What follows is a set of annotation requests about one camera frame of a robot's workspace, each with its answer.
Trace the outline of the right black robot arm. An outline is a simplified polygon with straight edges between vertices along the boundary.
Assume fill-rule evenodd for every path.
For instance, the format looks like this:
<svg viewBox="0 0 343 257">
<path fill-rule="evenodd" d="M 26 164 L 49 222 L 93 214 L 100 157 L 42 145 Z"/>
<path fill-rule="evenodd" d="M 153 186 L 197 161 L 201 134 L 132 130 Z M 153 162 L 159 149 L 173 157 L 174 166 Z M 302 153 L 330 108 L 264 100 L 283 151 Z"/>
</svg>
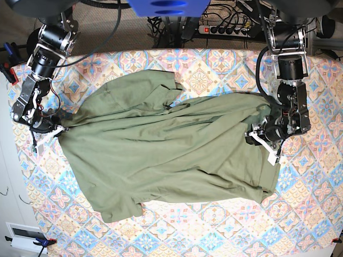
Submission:
<svg viewBox="0 0 343 257">
<path fill-rule="evenodd" d="M 78 22 L 72 17 L 76 1 L 7 1 L 7 4 L 12 10 L 38 18 L 42 23 L 33 33 L 37 41 L 27 61 L 31 72 L 12 106 L 11 117 L 32 132 L 52 132 L 60 121 L 42 110 L 41 101 L 51 91 L 58 63 L 70 56 L 78 37 Z"/>
</svg>

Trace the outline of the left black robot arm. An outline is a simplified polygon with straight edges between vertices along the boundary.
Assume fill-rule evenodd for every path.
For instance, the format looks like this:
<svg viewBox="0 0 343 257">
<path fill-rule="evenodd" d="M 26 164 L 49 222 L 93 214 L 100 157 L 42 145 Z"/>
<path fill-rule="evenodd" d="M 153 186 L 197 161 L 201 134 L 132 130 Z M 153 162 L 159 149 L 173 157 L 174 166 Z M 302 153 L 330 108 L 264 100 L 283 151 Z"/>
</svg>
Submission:
<svg viewBox="0 0 343 257">
<path fill-rule="evenodd" d="M 267 115 L 254 124 L 245 134 L 250 145 L 276 147 L 286 139 L 304 135 L 311 129 L 307 106 L 307 89 L 303 81 L 309 75 L 306 53 L 306 18 L 286 19 L 275 8 L 268 18 L 263 14 L 260 1 L 256 2 L 260 23 L 267 46 L 260 52 L 256 62 L 256 84 L 262 97 L 276 113 Z M 273 97 L 263 90 L 260 67 L 265 53 L 270 52 L 275 78 L 279 81 L 277 95 Z"/>
</svg>

